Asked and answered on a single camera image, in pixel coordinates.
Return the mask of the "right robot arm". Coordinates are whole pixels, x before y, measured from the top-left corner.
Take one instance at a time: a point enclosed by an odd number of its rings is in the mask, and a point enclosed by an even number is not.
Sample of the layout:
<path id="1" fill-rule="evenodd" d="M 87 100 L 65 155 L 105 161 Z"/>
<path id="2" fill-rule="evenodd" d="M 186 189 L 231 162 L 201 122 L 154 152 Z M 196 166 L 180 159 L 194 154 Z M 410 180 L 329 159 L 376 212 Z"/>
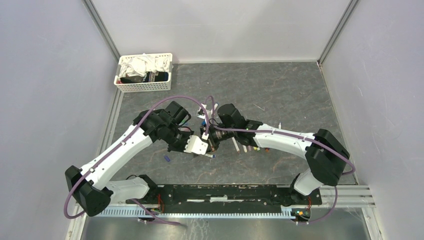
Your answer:
<path id="1" fill-rule="evenodd" d="M 289 189 L 289 199 L 302 204 L 309 194 L 321 186 L 335 187 L 344 175 L 350 154 L 344 146 L 326 130 L 316 133 L 294 132 L 272 127 L 261 121 L 245 119 L 232 104 L 224 104 L 217 109 L 220 123 L 212 123 L 213 112 L 204 111 L 203 104 L 197 117 L 204 119 L 201 133 L 208 135 L 209 149 L 218 149 L 219 143 L 231 139 L 244 147 L 274 149 L 290 153 L 306 160 L 307 170 L 298 174 Z"/>

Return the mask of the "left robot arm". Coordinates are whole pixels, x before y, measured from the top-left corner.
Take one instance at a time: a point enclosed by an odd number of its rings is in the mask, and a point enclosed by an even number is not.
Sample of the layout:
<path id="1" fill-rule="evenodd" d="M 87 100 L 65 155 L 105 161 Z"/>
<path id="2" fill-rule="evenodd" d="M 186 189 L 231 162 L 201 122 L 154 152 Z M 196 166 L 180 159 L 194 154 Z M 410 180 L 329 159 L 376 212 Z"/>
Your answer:
<path id="1" fill-rule="evenodd" d="M 157 190 L 145 179 L 137 176 L 132 179 L 112 181 L 111 178 L 136 154 L 157 140 L 167 143 L 170 151 L 204 155 L 208 151 L 209 129 L 201 136 L 193 131 L 183 131 L 181 123 L 190 114 L 177 102 L 172 101 L 167 108 L 143 111 L 133 124 L 107 150 L 82 167 L 70 166 L 65 171 L 69 188 L 66 198 L 74 198 L 90 217 L 100 214 L 110 204 L 130 199 L 153 203 Z"/>

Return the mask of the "blue capped white marker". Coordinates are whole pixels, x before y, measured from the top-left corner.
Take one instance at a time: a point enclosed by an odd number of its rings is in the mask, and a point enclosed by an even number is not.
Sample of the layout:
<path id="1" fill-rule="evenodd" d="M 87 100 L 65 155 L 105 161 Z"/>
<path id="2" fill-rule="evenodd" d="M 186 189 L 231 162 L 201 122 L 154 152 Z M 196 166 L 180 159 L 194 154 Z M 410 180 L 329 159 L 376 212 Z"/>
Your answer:
<path id="1" fill-rule="evenodd" d="M 205 153 L 204 156 L 209 157 L 209 158 L 215 158 L 216 157 L 215 154 L 210 154 L 210 153 Z"/>

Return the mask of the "black capped white marker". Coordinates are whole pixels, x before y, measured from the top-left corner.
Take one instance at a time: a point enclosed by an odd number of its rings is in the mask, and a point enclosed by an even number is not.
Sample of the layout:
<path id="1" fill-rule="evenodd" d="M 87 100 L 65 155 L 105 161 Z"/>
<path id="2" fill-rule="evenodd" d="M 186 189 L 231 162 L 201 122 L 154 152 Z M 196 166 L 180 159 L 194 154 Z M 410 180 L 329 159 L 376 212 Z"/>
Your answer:
<path id="1" fill-rule="evenodd" d="M 236 139 L 234 137 L 232 137 L 231 140 L 233 142 L 233 145 L 235 147 L 236 152 L 239 154 L 241 151 L 240 151 L 240 148 L 238 146 L 238 143 L 237 143 Z"/>

